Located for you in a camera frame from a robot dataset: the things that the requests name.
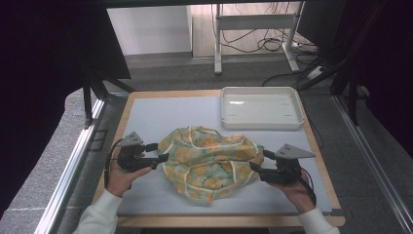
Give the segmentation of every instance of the white wall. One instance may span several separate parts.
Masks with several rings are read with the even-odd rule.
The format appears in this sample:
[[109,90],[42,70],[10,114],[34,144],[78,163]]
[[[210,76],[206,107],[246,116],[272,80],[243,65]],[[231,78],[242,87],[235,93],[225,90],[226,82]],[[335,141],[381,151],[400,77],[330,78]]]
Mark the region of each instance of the white wall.
[[189,6],[108,9],[125,56],[191,52]]

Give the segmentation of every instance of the black curtain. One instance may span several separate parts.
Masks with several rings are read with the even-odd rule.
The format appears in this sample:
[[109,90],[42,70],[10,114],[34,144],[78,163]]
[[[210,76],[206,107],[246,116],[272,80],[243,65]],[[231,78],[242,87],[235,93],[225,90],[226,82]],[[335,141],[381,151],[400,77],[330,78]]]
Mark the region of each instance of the black curtain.
[[47,146],[66,97],[96,74],[130,78],[106,9],[10,2],[0,8],[0,215]]
[[359,52],[367,106],[413,157],[413,1],[388,1]]

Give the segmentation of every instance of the floral fabric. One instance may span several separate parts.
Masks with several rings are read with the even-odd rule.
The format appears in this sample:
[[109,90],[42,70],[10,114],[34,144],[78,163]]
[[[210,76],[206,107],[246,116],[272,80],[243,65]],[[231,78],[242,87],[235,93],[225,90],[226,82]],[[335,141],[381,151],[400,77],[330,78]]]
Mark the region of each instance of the floral fabric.
[[176,190],[212,202],[258,176],[249,161],[261,165],[263,148],[245,136],[223,136],[205,127],[176,129],[159,144],[169,153],[164,171]]

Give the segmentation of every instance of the black cable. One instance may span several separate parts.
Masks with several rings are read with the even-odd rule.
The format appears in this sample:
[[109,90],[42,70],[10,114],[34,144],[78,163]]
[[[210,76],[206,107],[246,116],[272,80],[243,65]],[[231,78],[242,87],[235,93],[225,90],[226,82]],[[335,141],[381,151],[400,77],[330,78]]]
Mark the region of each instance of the black cable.
[[270,6],[265,10],[264,15],[267,13],[268,9],[270,9],[273,6],[274,3],[270,3]]
[[270,78],[267,78],[267,79],[264,80],[264,82],[261,84],[261,87],[264,87],[267,82],[269,82],[269,81],[271,81],[271,80],[273,80],[273,79],[282,77],[282,76],[290,76],[290,75],[300,75],[300,76],[301,76],[302,74],[307,73],[309,70],[311,70],[312,68],[314,68],[313,63],[315,63],[317,60],[319,60],[319,58],[315,58],[304,70],[302,70],[302,71],[300,71],[300,72],[278,74],[278,75],[274,75],[274,76],[272,76],[272,77],[270,77]]
[[105,162],[105,165],[104,165],[104,176],[103,176],[104,177],[104,188],[107,187],[107,183],[109,181],[109,170],[110,170],[110,163],[111,163],[111,160],[112,160],[113,151],[115,151],[116,146],[118,146],[119,142],[121,142],[121,141],[122,141],[122,138],[118,139],[112,145],[112,148],[110,149],[109,153],[106,156],[106,162]]
[[[273,29],[274,31],[277,31],[277,32],[279,32],[279,33],[281,33],[282,34],[282,41],[283,41],[283,36],[288,36],[288,34],[287,33],[285,33],[284,31],[281,31],[280,29],[277,29],[277,28],[274,28]],[[295,32],[294,33],[294,36],[295,35],[299,35],[299,36],[301,36],[301,37],[303,37],[302,35],[300,35],[300,33],[298,33],[298,32]],[[314,46],[314,47],[316,47],[316,45],[314,45],[314,44],[308,44],[308,43],[301,43],[300,41],[297,41],[297,40],[292,40],[293,42],[296,42],[296,43],[299,43],[299,44],[301,44],[301,45],[304,45],[304,46]]]
[[[322,63],[322,61],[323,61],[323,59],[322,59],[321,61],[315,62],[315,64],[311,64],[311,63],[310,63],[310,65],[307,66],[306,69],[313,69],[314,67],[319,66],[319,65]],[[304,77],[304,76],[299,76],[299,77],[297,78],[297,80],[296,80],[296,87],[295,87],[295,89],[296,89],[296,91],[297,91],[297,94],[298,94],[298,96],[300,97],[300,99],[302,99],[302,98],[301,98],[301,93],[300,93],[300,89],[299,89],[299,81],[300,81],[300,79],[302,79],[303,77]],[[303,105],[303,108],[304,108],[304,109],[307,109],[307,108],[306,108],[306,103],[305,103],[304,101],[302,101],[301,103],[302,103],[302,105]],[[313,122],[313,120],[310,118],[310,116],[307,115],[307,119],[309,120],[309,123],[310,123],[310,125],[313,127],[314,131],[315,131],[315,132],[317,133],[317,135],[319,136],[319,140],[320,140],[319,149],[322,149],[322,148],[324,147],[324,139],[322,138],[322,135],[321,135],[321,133],[319,132],[319,129],[318,129],[317,126],[314,124],[314,122]]]
[[295,47],[291,47],[291,52],[293,54],[299,54],[299,55],[316,55],[317,54],[317,51],[303,51]]
[[277,2],[276,8],[273,11],[273,14],[275,14],[277,12],[277,8],[279,7],[279,2]]
[[[212,5],[210,5],[210,11],[211,11],[211,15],[212,15],[212,30],[213,30],[213,34],[214,34],[215,37],[216,37],[216,31],[215,31],[215,26],[214,26]],[[248,33],[246,33],[245,35],[243,35],[243,36],[241,36],[241,37],[239,37],[239,38],[237,38],[237,39],[231,40],[231,41],[228,41],[228,40],[226,39],[224,31],[222,31],[222,36],[223,36],[223,39],[224,39],[224,41],[225,41],[226,43],[231,44],[231,43],[233,43],[233,42],[236,42],[236,41],[238,41],[238,40],[241,40],[242,38],[246,37],[247,35],[249,35],[250,33],[254,32],[254,31],[256,31],[256,30],[257,30],[257,29],[253,29],[253,30],[249,31]],[[257,52],[257,51],[260,51],[260,50],[266,50],[266,51],[270,51],[270,52],[275,52],[275,51],[279,50],[279,49],[282,47],[282,41],[281,41],[280,39],[277,39],[277,38],[265,38],[266,35],[267,35],[267,33],[268,33],[268,31],[269,31],[269,29],[268,29],[267,32],[265,33],[264,39],[261,39],[261,40],[259,40],[259,41],[257,42],[257,49],[256,49],[256,50],[244,51],[244,50],[241,50],[241,49],[239,49],[239,48],[236,48],[236,47],[231,46],[231,45],[228,45],[228,44],[223,44],[223,43],[220,43],[220,44],[221,44],[221,46],[229,47],[229,48],[232,48],[232,49],[234,49],[234,50],[237,50],[237,51],[239,51],[239,52],[243,52],[243,53],[246,53],[246,54],[254,53],[254,52]],[[268,44],[268,43],[278,43],[279,46],[278,46],[277,48],[275,48],[275,49],[269,49],[269,48],[267,47],[267,44]]]
[[[310,62],[310,64],[306,67],[305,71],[306,72],[310,72],[313,71],[314,68],[318,67],[320,64],[322,64],[324,62],[324,58],[321,57],[317,57],[316,59],[314,59],[312,62]],[[301,74],[300,76],[297,77],[297,80],[295,81],[295,90],[297,90],[298,92],[300,91],[300,86],[299,86],[299,82],[300,80],[302,80],[303,78],[307,77],[308,73],[303,75]]]
[[288,7],[289,7],[289,2],[287,2],[287,4],[286,4],[285,13],[288,12]]
[[[288,6],[289,6],[289,2],[288,2],[288,5],[286,5],[285,13],[286,13],[286,11],[288,11]],[[282,29],[282,41],[283,41],[284,34],[285,34],[285,28]]]
[[309,196],[310,196],[311,200],[313,201],[314,206],[316,206],[317,205],[317,196],[316,196],[316,193],[314,192],[313,179],[311,178],[310,174],[305,169],[303,169],[303,168],[301,168],[301,169],[304,170],[304,172],[306,172],[312,186],[310,186],[308,184],[308,182],[306,180],[304,180],[301,176],[297,177],[297,180],[306,188],[307,192],[309,193]]
[[240,15],[242,15],[242,13],[240,12],[240,9],[238,9],[238,3],[235,4],[235,8],[240,13]]

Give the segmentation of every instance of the aluminum rail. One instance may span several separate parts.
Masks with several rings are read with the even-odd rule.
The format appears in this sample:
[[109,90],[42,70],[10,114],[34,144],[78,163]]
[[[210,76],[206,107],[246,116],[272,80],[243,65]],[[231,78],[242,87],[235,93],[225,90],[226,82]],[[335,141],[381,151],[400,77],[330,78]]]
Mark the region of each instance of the aluminum rail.
[[[96,119],[104,105],[104,101],[98,99],[94,104],[93,108],[93,118]],[[66,192],[70,187],[70,183],[75,176],[76,170],[79,166],[79,163],[84,155],[86,146],[89,142],[89,139],[92,136],[94,131],[94,124],[90,125],[87,129],[82,130],[79,135],[79,138],[76,142],[76,145],[70,155],[70,158],[64,168],[64,171],[60,177],[60,180],[57,183],[56,189],[52,195],[51,200],[49,201],[48,206],[46,207],[43,215],[37,225],[35,234],[48,234],[50,233],[53,225],[55,224],[57,214],[60,210],[60,206],[65,198]]]
[[367,163],[368,167],[370,168],[372,174],[377,180],[380,188],[382,189],[383,194],[385,195],[386,199],[391,206],[395,217],[399,221],[401,227],[406,234],[413,233],[413,219],[412,215],[409,212],[409,209],[402,201],[400,195],[398,194],[397,190],[394,188],[393,184],[387,177],[385,171],[383,170],[381,164],[376,158],[373,150],[371,149],[370,145],[368,144],[367,140],[365,139],[361,129],[358,126],[353,124],[353,121],[350,119],[349,115],[347,114],[347,106],[346,103],[343,101],[342,98],[337,96],[333,96],[333,100],[335,101],[341,116],[344,119],[347,127],[349,128],[353,138],[355,139],[358,148],[360,149],[362,156],[364,157],[365,162]]

